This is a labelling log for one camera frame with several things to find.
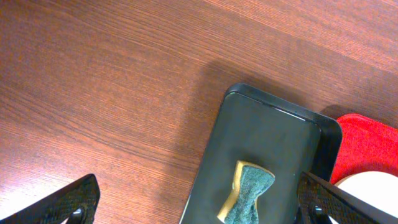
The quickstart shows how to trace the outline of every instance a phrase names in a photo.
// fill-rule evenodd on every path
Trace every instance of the green scouring pad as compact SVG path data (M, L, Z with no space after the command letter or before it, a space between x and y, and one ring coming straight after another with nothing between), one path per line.
M257 198L274 183L275 175L255 164L236 163L232 191L217 215L225 224L258 224Z

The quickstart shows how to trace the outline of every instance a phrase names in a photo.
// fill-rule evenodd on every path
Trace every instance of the black plastic container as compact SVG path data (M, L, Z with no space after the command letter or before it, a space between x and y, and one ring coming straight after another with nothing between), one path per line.
M228 89L180 223L221 223L236 161L275 174L257 201L260 223L294 223L301 171L329 180L342 140L338 123L245 84Z

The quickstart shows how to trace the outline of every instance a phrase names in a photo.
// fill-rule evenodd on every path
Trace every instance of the tray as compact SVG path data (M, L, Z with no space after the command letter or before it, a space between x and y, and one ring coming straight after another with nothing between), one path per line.
M180 223L222 223L236 161L275 174L257 201L259 223L294 223L301 171L329 181L342 140L339 124L245 84L225 93Z

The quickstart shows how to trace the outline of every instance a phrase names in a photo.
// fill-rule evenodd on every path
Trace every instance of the brown wooden surface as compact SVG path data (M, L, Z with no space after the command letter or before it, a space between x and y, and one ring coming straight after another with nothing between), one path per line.
M224 91L398 128L395 0L0 2L0 218L79 177L178 223Z

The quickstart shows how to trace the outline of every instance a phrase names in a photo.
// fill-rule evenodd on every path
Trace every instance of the red cloth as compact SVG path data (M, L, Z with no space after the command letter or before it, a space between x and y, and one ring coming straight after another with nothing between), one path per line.
M330 182L360 172L381 171L398 176L398 130L359 114L347 114L337 122L343 142Z

